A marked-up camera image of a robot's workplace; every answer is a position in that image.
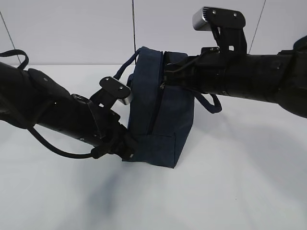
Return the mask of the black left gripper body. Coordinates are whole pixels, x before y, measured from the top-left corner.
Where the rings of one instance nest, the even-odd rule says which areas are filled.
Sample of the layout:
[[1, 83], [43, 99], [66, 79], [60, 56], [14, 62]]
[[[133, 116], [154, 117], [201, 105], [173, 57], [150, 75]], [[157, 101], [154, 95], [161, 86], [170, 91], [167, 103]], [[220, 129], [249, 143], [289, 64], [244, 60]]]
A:
[[91, 157], [99, 159], [106, 154], [115, 154], [122, 160], [131, 160], [138, 142], [119, 119], [112, 120], [110, 128], [106, 128], [105, 131], [106, 135], [101, 139], [100, 145], [91, 150]]

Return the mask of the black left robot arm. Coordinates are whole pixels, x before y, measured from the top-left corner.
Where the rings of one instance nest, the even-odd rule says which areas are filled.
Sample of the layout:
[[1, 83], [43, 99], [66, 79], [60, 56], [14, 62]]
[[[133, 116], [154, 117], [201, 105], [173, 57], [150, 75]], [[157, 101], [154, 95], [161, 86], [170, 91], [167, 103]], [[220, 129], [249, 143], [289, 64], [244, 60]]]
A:
[[[91, 98], [70, 94], [45, 73], [0, 65], [0, 118], [28, 130], [57, 155], [72, 159], [98, 159], [116, 154], [130, 160], [137, 142], [112, 111], [116, 98], [100, 89]], [[73, 154], [47, 142], [35, 125], [57, 131], [93, 146], [90, 153]]]

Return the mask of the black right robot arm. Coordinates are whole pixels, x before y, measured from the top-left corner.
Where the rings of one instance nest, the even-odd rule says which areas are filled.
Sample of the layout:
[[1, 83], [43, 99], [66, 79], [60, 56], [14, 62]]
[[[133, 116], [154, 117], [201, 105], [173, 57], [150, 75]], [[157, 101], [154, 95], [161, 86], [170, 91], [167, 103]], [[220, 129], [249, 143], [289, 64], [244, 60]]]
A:
[[220, 112], [218, 95], [278, 104], [307, 116], [307, 38], [276, 55], [222, 53], [204, 47], [201, 54], [165, 65], [164, 83], [194, 92], [211, 112]]

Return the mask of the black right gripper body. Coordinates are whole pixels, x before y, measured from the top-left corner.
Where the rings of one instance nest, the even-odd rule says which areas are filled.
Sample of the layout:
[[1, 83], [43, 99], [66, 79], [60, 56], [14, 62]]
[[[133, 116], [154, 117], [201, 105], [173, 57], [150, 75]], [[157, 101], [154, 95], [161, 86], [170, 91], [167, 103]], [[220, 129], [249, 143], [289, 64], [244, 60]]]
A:
[[179, 52], [165, 52], [164, 85], [180, 86], [190, 90], [204, 90], [205, 81], [201, 78], [201, 67], [198, 66], [204, 56], [206, 56], [206, 52], [196, 56], [188, 56]]

